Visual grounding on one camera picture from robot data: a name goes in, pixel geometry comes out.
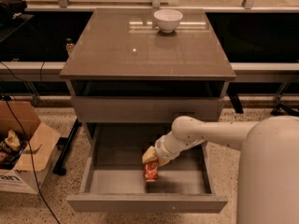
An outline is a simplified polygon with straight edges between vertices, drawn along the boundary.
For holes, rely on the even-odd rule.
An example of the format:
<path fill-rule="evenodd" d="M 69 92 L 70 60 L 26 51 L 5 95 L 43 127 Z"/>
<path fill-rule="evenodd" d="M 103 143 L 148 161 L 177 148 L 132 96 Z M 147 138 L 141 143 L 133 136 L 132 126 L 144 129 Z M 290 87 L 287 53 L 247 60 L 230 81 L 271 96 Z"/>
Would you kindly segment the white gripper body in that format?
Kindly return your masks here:
<path fill-rule="evenodd" d="M 203 143 L 202 138 L 192 137 L 190 134 L 174 134 L 170 132 L 161 136 L 154 145 L 159 159 L 171 161 L 179 156 L 183 150 Z"/>

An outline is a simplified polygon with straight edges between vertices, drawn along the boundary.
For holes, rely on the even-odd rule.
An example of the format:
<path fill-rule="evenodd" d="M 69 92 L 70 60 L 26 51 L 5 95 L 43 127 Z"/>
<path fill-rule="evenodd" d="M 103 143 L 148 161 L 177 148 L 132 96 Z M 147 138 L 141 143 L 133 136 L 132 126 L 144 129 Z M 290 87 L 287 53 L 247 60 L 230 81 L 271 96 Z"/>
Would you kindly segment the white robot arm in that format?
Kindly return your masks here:
<path fill-rule="evenodd" d="M 190 149 L 208 141 L 240 152 L 237 224 L 299 224 L 299 118 L 204 122 L 176 118 L 170 133 L 142 156 L 145 178 Z"/>

